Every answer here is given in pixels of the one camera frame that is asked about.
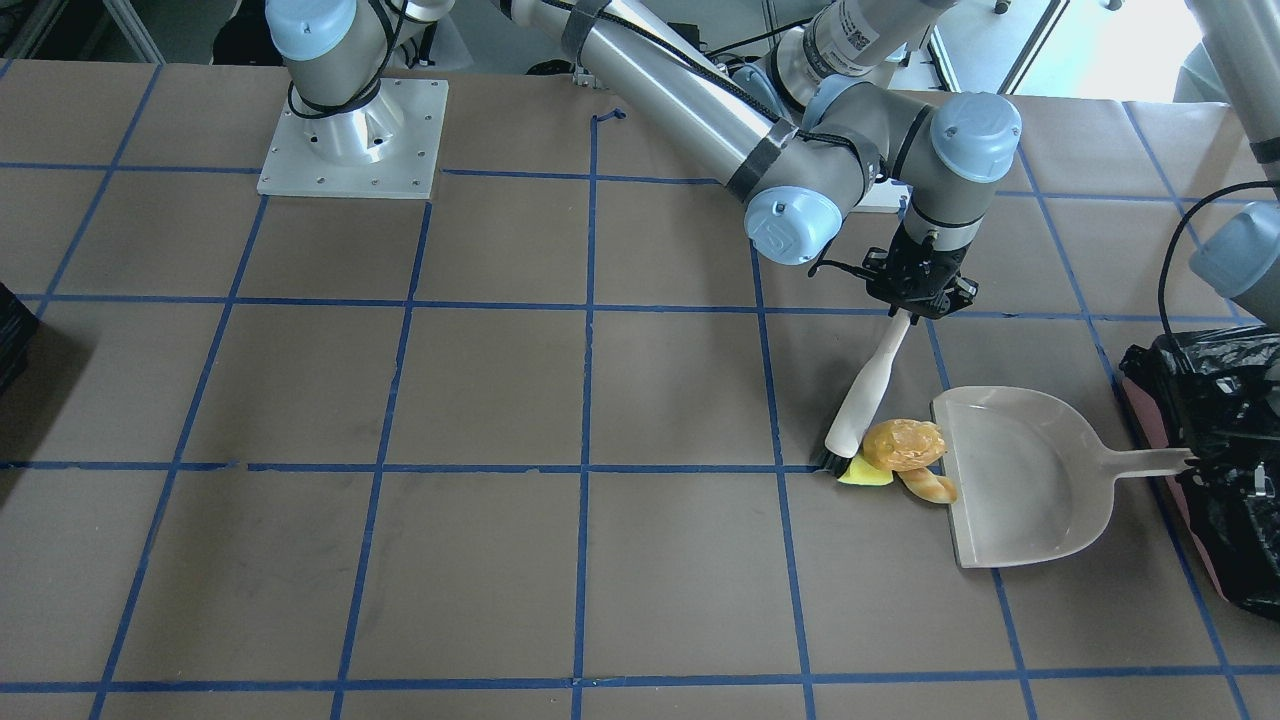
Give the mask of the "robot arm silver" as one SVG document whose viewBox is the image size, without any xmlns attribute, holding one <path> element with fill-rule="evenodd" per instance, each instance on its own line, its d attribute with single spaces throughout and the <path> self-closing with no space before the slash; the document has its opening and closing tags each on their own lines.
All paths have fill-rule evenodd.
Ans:
<svg viewBox="0 0 1280 720">
<path fill-rule="evenodd" d="M 1226 96 L 1228 151 L 1249 158 L 1266 193 L 1203 241 L 1190 269 L 1219 296 L 1277 329 L 1279 9 L 1275 1 L 1189 1 Z"/>
<path fill-rule="evenodd" d="M 713 64 L 639 1 L 502 1 L 739 199 L 746 236 L 781 265 L 827 264 L 878 179 L 910 195 L 887 249 L 844 270 L 893 309 L 940 319 L 978 286 L 963 260 L 1009 173 L 1021 117 L 996 94 L 936 106 L 877 85 L 876 69 L 948 1 L 835 1 L 788 29 L 755 72 Z"/>
</svg>

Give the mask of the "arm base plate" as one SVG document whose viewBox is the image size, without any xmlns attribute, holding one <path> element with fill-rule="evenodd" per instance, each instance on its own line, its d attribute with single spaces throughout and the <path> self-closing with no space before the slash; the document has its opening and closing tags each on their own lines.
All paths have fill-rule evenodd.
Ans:
<svg viewBox="0 0 1280 720">
<path fill-rule="evenodd" d="M 257 191 L 266 196 L 428 200 L 433 195 L 444 79 L 385 79 L 372 100 L 317 118 L 289 94 Z"/>
<path fill-rule="evenodd" d="M 910 204 L 911 195 L 913 187 L 899 179 L 876 182 L 852 210 L 855 213 L 902 215 Z"/>
</svg>

